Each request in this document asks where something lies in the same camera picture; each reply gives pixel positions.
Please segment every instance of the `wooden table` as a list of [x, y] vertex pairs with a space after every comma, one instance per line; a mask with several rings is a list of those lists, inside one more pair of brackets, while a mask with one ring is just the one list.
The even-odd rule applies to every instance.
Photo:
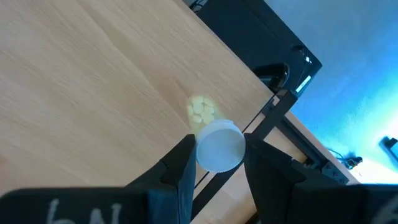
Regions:
[[0, 194], [126, 185], [197, 94], [241, 129], [272, 96], [180, 0], [1, 0]]

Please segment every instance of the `black metal frame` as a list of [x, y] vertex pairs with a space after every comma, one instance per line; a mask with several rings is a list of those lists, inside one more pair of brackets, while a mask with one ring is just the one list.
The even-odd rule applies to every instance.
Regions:
[[[279, 123], [281, 119], [283, 119], [285, 114], [297, 101], [297, 96], [291, 91], [281, 90], [277, 95], [282, 96], [280, 101], [275, 106], [272, 104], [273, 98], [266, 103], [261, 112], [268, 110], [270, 107], [273, 107], [273, 109], [267, 113], [264, 120], [262, 120], [259, 126], [253, 131], [253, 134], [258, 135], [261, 139], [264, 139], [272, 131], [272, 129]], [[193, 200], [191, 220], [193, 220], [203, 209], [203, 207], [206, 206], [206, 204], [217, 194], [217, 192], [222, 188], [222, 186], [224, 186], [229, 178], [231, 178], [241, 164], [242, 163], [232, 170], [216, 174], [210, 180], [205, 188]]]
[[[259, 138], [264, 139], [274, 127], [277, 127], [287, 138], [292, 141], [306, 156], [305, 164], [310, 169], [322, 172], [324, 167], [333, 166], [333, 164], [285, 117], [285, 114], [291, 109], [297, 101], [297, 96], [291, 91], [281, 90], [276, 94], [280, 101], [273, 105], [274, 97], [272, 97], [263, 107], [261, 113], [266, 117], [261, 121], [259, 126], [253, 131]], [[234, 169], [216, 174], [205, 188], [193, 200], [191, 220], [193, 220], [204, 206], [215, 196], [215, 194], [224, 186], [224, 184], [237, 171], [241, 163]], [[340, 176], [345, 177], [336, 167], [332, 167], [335, 172], [339, 172]], [[345, 177], [341, 184], [345, 184], [348, 179]], [[246, 224], [258, 223], [258, 215], [255, 213]]]

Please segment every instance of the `white lettering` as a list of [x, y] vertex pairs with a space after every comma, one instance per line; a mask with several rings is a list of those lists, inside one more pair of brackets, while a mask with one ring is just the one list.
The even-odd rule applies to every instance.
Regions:
[[[57, 211], [57, 206], [59, 204], [59, 200], [53, 199], [50, 202], [49, 212], [47, 213], [47, 222], [46, 224], [75, 224], [75, 222], [67, 219], [59, 219], [54, 220], [55, 212]], [[122, 205], [115, 203], [112, 205], [112, 219], [111, 224], [119, 224], [119, 214], [122, 209]], [[90, 214], [90, 222], [89, 224], [105, 224], [102, 219], [101, 210], [98, 208], [94, 208]]]

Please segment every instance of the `black object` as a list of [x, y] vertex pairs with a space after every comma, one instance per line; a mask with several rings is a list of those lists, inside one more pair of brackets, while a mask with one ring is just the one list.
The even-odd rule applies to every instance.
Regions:
[[0, 223], [189, 223], [195, 183], [195, 136], [122, 188], [27, 189], [0, 200]]
[[343, 164], [347, 169], [353, 169], [354, 167], [358, 166], [361, 162], [363, 162], [362, 157], [348, 157], [344, 159]]
[[[297, 97], [291, 91], [281, 90], [278, 92], [278, 95], [281, 97], [281, 100], [276, 104], [274, 110], [268, 113], [259, 126], [253, 131], [253, 134], [255, 134], [259, 139], [264, 139], [297, 101]], [[263, 107], [262, 111], [267, 110], [272, 105], [271, 100]], [[203, 207], [206, 206], [206, 204], [214, 197], [214, 195], [217, 194], [229, 178], [232, 177], [240, 165], [241, 164], [227, 172], [216, 174], [209, 181], [193, 201], [191, 219], [194, 219], [198, 215]]]
[[391, 138], [390, 140], [387, 140], [384, 145], [388, 148], [388, 149], [392, 149], [396, 144], [397, 144], [398, 140], [396, 140], [395, 138]]
[[247, 224], [398, 222], [396, 185], [346, 187], [253, 134], [245, 138], [244, 167], [257, 207]]
[[322, 67], [264, 0], [209, 0], [197, 15], [251, 70], [288, 65], [283, 87], [297, 96]]
[[289, 79], [290, 69], [286, 63], [257, 67], [253, 73], [274, 93], [283, 89]]
[[[262, 113], [266, 116], [274, 110], [271, 105]], [[348, 178], [330, 162], [310, 140], [308, 140], [285, 116], [277, 123], [276, 127], [286, 136], [298, 149], [300, 149], [307, 157], [305, 166], [307, 168], [317, 170], [322, 174], [332, 177], [341, 184], [347, 184]]]
[[[258, 213], [250, 223], [396, 223], [396, 185], [338, 182], [245, 134], [246, 177]], [[195, 138], [186, 136], [125, 188], [27, 189], [0, 199], [0, 223], [189, 223]]]

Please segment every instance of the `yellow pill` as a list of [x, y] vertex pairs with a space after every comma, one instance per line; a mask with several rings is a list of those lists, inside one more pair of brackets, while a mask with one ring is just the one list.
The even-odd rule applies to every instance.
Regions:
[[204, 110], [204, 112], [206, 112], [208, 114], [213, 114], [214, 113], [214, 107], [212, 107], [212, 106], [205, 105], [205, 108], [203, 110]]
[[192, 120], [193, 120], [193, 122], [195, 122], [195, 123], [201, 123], [202, 118], [201, 118], [200, 116], [198, 116], [198, 115], [193, 115], [193, 116], [192, 116]]
[[199, 103], [199, 104], [194, 104], [193, 105], [193, 112], [200, 114], [203, 112], [203, 104]]
[[204, 122], [205, 124], [210, 124], [210, 122], [213, 121], [213, 120], [214, 120], [214, 116], [211, 115], [211, 114], [209, 114], [208, 116], [205, 116], [205, 117], [203, 118], [203, 122]]
[[200, 104], [200, 103], [203, 103], [203, 96], [194, 96], [192, 98], [192, 104], [193, 105], [197, 105], [197, 104]]
[[207, 113], [206, 111], [200, 113], [200, 116], [205, 119], [206, 117], [210, 116], [211, 114]]
[[208, 105], [208, 106], [211, 106], [211, 107], [214, 106], [213, 100], [211, 100], [211, 99], [209, 99], [209, 98], [204, 98], [204, 99], [203, 99], [203, 102], [204, 102], [206, 105]]

